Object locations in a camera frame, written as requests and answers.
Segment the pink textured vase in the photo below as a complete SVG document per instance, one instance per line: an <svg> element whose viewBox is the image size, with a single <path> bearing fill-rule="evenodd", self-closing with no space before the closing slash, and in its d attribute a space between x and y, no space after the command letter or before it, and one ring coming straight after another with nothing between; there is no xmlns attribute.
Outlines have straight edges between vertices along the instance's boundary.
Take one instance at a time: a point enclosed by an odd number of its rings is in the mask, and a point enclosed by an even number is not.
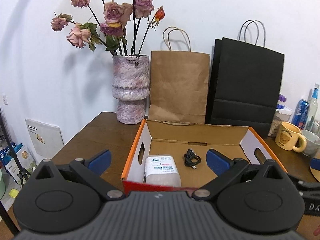
<svg viewBox="0 0 320 240"><path fill-rule="evenodd" d="M134 125L145 117L150 95L149 57L114 56L112 95L118 100L116 116L123 124Z"/></svg>

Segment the clear food container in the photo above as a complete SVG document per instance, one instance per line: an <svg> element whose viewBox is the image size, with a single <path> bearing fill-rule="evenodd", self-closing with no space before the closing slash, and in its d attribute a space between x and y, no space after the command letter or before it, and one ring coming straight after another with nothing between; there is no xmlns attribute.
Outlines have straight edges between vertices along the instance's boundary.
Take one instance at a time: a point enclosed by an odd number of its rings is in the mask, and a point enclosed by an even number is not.
<svg viewBox="0 0 320 240"><path fill-rule="evenodd" d="M283 109L276 108L276 111L274 113L274 117L272 120L272 124L268 132L268 136L276 137L280 124L283 121L289 121L291 115L292 115L292 109L290 109L289 107L285 106Z"/></svg>

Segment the blue drink can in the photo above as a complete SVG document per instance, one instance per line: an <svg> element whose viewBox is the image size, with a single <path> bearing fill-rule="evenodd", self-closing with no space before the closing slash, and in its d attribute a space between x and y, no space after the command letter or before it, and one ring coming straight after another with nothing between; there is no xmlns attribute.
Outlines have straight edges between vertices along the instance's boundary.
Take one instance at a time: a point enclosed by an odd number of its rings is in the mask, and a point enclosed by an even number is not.
<svg viewBox="0 0 320 240"><path fill-rule="evenodd" d="M292 123L300 129L303 129L303 127L305 126L309 105L310 103L304 99L300 99L297 104Z"/></svg>

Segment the black paper bag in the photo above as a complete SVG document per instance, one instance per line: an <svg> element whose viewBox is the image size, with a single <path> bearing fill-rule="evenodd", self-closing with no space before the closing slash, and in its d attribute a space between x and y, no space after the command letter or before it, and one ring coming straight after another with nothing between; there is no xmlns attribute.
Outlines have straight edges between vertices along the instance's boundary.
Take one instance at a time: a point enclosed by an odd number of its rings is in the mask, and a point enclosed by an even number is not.
<svg viewBox="0 0 320 240"><path fill-rule="evenodd" d="M276 111L284 55L246 42L250 24L264 26L259 20L247 20L237 40L215 40L205 122L249 126L265 139Z"/></svg>

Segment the red cardboard box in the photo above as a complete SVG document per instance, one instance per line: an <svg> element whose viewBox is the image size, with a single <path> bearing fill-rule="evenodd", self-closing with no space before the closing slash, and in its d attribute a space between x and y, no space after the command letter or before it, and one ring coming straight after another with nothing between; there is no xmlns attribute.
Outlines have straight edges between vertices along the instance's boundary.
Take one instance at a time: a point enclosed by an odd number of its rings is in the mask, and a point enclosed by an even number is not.
<svg viewBox="0 0 320 240"><path fill-rule="evenodd" d="M179 189L193 191L216 178L206 164L210 149L251 164L263 159L279 160L251 127L143 120L121 175L124 192L174 190L145 182L145 160L151 155L171 155L181 178Z"/></svg>

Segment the purple white object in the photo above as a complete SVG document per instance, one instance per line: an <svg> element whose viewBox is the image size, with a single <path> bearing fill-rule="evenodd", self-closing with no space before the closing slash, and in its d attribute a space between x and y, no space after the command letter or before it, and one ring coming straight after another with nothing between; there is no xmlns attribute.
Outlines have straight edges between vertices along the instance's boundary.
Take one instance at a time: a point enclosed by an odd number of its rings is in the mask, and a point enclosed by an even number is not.
<svg viewBox="0 0 320 240"><path fill-rule="evenodd" d="M278 102L277 102L277 109L284 109L286 103L286 97L282 94L279 94Z"/></svg>

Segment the clear jar with white beads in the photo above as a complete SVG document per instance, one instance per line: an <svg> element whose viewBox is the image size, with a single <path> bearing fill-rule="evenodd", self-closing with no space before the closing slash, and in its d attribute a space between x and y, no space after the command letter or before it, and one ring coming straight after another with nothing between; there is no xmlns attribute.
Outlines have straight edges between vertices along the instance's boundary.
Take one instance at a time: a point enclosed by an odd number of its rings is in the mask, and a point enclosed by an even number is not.
<svg viewBox="0 0 320 240"><path fill-rule="evenodd" d="M171 155L151 155L145 161L145 182L150 185L181 187L181 178Z"/></svg>

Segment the dried pink roses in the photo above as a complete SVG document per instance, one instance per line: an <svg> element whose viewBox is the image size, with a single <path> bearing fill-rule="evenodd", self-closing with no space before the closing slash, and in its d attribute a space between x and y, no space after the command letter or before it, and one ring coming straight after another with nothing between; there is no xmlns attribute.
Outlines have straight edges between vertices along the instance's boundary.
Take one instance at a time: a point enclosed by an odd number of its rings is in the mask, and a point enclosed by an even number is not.
<svg viewBox="0 0 320 240"><path fill-rule="evenodd" d="M62 31L72 24L67 41L76 48L89 46L95 51L102 44L112 56L139 57L150 29L155 30L165 18L163 7L155 9L153 0L132 0L132 3L103 1L104 20L98 20L90 6L91 0L71 0L75 8L88 8L95 22L77 23L72 15L55 14L50 22L53 31Z"/></svg>

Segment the brown paper bag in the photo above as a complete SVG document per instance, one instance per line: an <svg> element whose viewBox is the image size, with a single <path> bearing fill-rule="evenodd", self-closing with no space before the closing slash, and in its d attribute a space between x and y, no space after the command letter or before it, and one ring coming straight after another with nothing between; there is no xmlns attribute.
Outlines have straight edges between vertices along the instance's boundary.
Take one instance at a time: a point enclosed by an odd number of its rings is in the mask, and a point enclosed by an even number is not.
<svg viewBox="0 0 320 240"><path fill-rule="evenodd" d="M163 35L178 30L187 51L172 50L169 37L163 37L168 50L151 52L150 120L203 124L206 116L210 55L191 51L188 34L170 26Z"/></svg>

